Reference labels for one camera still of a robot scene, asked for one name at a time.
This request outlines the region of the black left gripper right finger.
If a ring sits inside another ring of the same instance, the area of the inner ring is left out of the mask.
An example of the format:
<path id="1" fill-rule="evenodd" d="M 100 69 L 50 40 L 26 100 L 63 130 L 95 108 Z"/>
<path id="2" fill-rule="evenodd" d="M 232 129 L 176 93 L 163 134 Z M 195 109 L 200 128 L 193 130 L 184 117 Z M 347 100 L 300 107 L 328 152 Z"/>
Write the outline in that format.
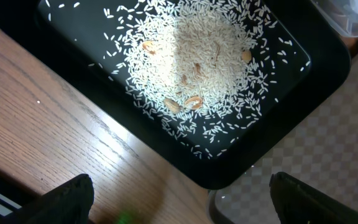
<path id="1" fill-rule="evenodd" d="M 358 224 L 358 212 L 285 172 L 270 178 L 270 197 L 281 223 Z"/>

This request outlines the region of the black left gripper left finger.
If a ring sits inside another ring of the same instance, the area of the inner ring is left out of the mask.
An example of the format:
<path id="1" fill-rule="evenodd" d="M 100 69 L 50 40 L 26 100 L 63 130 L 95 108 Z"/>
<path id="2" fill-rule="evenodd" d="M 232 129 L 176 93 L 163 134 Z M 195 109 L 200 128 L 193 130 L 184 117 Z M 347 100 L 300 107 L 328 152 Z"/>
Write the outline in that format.
<path id="1" fill-rule="evenodd" d="M 93 202 L 93 182 L 80 174 L 0 218 L 0 224 L 87 224 Z"/>

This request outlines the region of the pile of rice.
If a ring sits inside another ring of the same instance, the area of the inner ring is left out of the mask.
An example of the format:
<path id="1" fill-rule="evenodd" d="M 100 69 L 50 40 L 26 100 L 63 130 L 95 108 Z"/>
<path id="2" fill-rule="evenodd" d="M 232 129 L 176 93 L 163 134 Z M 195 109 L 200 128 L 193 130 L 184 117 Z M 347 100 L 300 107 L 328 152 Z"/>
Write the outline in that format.
<path id="1" fill-rule="evenodd" d="M 221 157 L 308 73 L 262 1 L 40 1 L 81 64 L 198 159 Z"/>

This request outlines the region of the brown serving tray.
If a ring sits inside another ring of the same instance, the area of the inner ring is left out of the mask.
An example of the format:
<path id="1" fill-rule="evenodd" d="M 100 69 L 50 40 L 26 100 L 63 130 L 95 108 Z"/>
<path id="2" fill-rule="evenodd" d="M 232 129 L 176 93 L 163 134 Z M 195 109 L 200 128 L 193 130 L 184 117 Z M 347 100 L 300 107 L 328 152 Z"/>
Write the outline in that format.
<path id="1" fill-rule="evenodd" d="M 358 211 L 358 54 L 346 81 L 240 178 L 216 192 L 234 223 L 278 223 L 273 174 L 286 172 Z"/>

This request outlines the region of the black plastic tray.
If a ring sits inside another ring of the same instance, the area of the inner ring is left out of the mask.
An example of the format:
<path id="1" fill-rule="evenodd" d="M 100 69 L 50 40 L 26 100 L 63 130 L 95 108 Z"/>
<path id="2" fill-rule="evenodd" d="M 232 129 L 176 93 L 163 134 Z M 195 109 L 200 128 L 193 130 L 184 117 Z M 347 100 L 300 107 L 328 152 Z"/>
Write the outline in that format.
<path id="1" fill-rule="evenodd" d="M 211 190 L 333 94 L 351 63 L 311 1 L 5 0 L 0 29 Z"/>

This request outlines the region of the clear plastic bin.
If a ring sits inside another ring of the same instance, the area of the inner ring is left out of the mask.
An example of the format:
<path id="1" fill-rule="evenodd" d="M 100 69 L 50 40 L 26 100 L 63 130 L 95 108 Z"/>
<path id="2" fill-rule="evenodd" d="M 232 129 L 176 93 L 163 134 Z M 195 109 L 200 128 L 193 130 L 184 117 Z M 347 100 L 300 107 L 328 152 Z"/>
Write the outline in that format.
<path id="1" fill-rule="evenodd" d="M 328 24 L 343 37 L 358 37 L 358 0 L 311 0 Z"/>

